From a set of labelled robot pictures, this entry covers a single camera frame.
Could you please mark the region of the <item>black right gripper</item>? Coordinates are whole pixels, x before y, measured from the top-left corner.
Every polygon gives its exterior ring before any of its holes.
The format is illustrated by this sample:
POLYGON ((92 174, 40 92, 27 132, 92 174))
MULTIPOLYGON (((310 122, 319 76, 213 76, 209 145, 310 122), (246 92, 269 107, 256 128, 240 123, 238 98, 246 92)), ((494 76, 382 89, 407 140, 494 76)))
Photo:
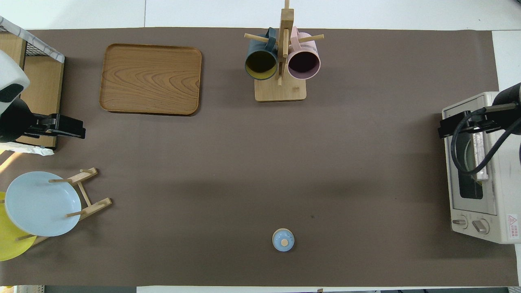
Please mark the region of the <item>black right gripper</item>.
MULTIPOLYGON (((487 112, 484 114, 476 114, 469 117, 462 126, 462 133, 477 133, 477 132, 494 132, 503 130, 501 119, 502 114, 499 112, 487 112)), ((457 114, 451 114, 440 121, 438 128, 438 137, 440 139, 454 135, 459 123, 464 119, 465 111, 457 114)))

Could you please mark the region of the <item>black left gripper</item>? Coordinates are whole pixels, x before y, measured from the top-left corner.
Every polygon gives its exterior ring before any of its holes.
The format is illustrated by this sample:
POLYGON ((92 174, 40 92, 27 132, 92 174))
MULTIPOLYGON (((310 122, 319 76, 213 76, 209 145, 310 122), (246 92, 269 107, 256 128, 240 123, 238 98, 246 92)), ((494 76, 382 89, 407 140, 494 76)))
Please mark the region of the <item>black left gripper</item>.
POLYGON ((79 139, 85 139, 86 128, 83 127, 83 121, 71 118, 61 114, 32 114, 33 119, 31 125, 24 131, 24 136, 31 138, 39 138, 41 136, 56 137, 60 135, 69 136, 79 139))

